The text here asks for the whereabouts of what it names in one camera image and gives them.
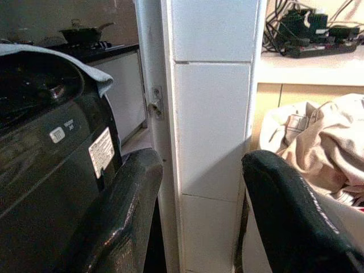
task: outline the beige fabric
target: beige fabric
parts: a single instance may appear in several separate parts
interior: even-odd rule
[[[349,94],[270,111],[259,145],[294,166],[315,190],[355,205],[364,196],[364,96]]]

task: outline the small logo badge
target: small logo badge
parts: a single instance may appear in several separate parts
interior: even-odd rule
[[[51,139],[54,143],[58,143],[62,139],[64,139],[66,134],[64,133],[64,131],[61,127],[57,127],[49,133],[49,136],[51,137]]]

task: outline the white tile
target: white tile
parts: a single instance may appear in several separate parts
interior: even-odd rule
[[[247,64],[176,66],[183,193],[237,200],[248,89]]]
[[[250,61],[257,0],[173,0],[177,61]]]
[[[235,202],[183,195],[187,270],[231,273],[235,211]]]

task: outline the white shelf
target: white shelf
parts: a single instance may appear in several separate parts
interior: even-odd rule
[[[258,82],[364,86],[364,45],[354,52],[303,59],[263,53]]]

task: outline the kitchen counter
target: kitchen counter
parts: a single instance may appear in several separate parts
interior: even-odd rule
[[[136,51],[138,49],[139,49],[138,44],[115,45],[107,49],[97,49],[75,57],[84,63],[91,63],[93,61],[99,61],[120,54]]]
[[[263,53],[258,82],[364,86],[364,45],[351,53],[293,59],[277,53]]]

